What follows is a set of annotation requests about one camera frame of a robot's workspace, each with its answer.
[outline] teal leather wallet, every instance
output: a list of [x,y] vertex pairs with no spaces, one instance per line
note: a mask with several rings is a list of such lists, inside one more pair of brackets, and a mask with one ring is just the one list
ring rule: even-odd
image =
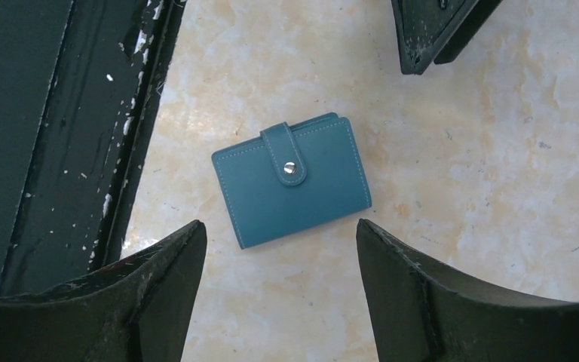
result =
[[277,124],[212,162],[241,249],[372,206],[347,118]]

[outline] black object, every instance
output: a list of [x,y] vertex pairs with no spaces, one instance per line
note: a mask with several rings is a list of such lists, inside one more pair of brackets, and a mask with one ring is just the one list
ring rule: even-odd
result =
[[381,361],[579,361],[579,303],[481,281],[376,224],[357,229]]
[[502,0],[391,0],[400,71],[423,74],[432,61],[450,63]]
[[179,362],[206,247],[195,221],[82,278],[0,299],[0,361]]
[[118,259],[180,0],[0,0],[0,296]]

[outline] wallet flap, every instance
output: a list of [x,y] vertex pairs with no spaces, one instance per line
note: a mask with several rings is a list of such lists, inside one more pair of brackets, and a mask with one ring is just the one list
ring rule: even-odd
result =
[[285,186],[300,185],[308,174],[294,135],[286,122],[261,131],[261,138],[281,183]]

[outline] marble table surface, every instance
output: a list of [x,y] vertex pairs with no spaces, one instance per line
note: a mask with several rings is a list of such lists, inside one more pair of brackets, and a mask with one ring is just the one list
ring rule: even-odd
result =
[[[240,250],[211,154],[326,112],[350,118],[374,207]],[[579,300],[579,0],[505,0],[423,76],[400,74],[388,0],[189,1],[123,250],[206,223],[182,360],[376,360],[359,218]]]

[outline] beige surface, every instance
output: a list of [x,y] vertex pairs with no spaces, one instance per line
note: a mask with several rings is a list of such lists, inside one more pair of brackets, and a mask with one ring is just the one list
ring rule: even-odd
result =
[[[330,111],[352,121],[375,206],[239,250],[211,153]],[[579,300],[579,0],[505,0],[421,77],[400,74],[387,0],[192,0],[143,170],[124,255],[208,228],[186,361],[375,360],[360,217],[478,278]]]

